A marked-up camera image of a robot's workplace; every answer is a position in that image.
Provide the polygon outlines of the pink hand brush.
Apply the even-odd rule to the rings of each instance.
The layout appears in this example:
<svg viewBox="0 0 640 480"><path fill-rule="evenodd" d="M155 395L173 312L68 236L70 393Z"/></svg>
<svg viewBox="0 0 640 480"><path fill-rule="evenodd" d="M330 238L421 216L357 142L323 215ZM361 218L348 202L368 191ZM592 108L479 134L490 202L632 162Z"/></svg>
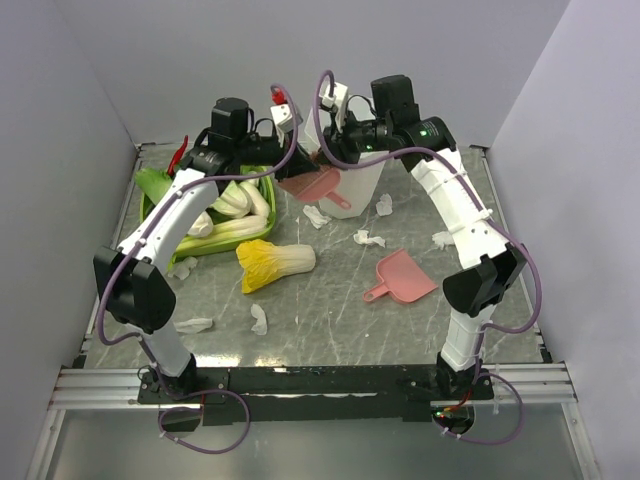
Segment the pink hand brush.
<svg viewBox="0 0 640 480"><path fill-rule="evenodd" d="M278 181L278 186L303 203L314 203L328 199L338 207L348 210L351 203L337 193L341 182L341 171L334 167L322 167L317 172L309 172Z"/></svg>

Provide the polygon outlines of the paper scrap edge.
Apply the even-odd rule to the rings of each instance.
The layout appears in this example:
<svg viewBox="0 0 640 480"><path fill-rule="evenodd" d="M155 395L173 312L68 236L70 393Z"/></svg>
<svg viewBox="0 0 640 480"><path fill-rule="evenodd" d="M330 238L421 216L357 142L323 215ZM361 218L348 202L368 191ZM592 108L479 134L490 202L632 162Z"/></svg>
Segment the paper scrap edge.
<svg viewBox="0 0 640 480"><path fill-rule="evenodd" d="M448 231L434 233L432 235L432 242L440 250L445 250L447 247L455 245L453 236Z"/></svg>

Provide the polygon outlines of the pink dustpan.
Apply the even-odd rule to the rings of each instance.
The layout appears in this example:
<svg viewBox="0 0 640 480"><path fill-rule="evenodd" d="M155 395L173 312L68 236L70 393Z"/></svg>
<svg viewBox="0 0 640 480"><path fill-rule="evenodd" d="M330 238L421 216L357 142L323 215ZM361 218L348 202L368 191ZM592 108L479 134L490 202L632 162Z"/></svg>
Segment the pink dustpan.
<svg viewBox="0 0 640 480"><path fill-rule="evenodd" d="M376 265L376 278L378 284L362 296L365 302L390 295L397 303L409 304L438 288L405 249L381 259Z"/></svg>

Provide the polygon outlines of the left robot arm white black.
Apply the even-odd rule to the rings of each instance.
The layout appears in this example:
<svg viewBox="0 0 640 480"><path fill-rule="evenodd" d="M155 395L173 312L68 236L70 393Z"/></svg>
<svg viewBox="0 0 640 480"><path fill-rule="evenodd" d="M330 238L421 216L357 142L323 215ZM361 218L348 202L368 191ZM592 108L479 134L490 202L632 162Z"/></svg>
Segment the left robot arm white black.
<svg viewBox="0 0 640 480"><path fill-rule="evenodd" d="M244 165L277 172L293 160L300 119L286 90L272 88L272 133L252 129L248 103L235 97L216 101L211 120L192 148L179 158L168 191L138 229L117 247L101 247L94 259L99 305L95 331L106 346L120 343L104 332L107 314L127 328L156 371L162 390L176 402L192 398L198 387L194 355L171 321L176 296L165 274L180 242L197 218L231 181L240 183Z"/></svg>

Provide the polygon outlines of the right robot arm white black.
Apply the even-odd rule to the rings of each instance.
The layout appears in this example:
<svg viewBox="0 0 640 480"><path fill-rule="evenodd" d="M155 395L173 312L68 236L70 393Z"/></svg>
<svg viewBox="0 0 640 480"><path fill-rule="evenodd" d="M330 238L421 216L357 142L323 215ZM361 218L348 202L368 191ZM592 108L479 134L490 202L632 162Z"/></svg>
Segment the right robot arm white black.
<svg viewBox="0 0 640 480"><path fill-rule="evenodd" d="M421 115L411 79L402 74L376 79L371 93L373 117L359 120L349 109L347 87L332 71L324 71L312 106L313 125L322 153L341 170L400 160L451 235L461 269L443 282L451 314L436 383L444 396L459 398L471 387L470 373L480 366L483 329L527 256L493 221L446 123Z"/></svg>

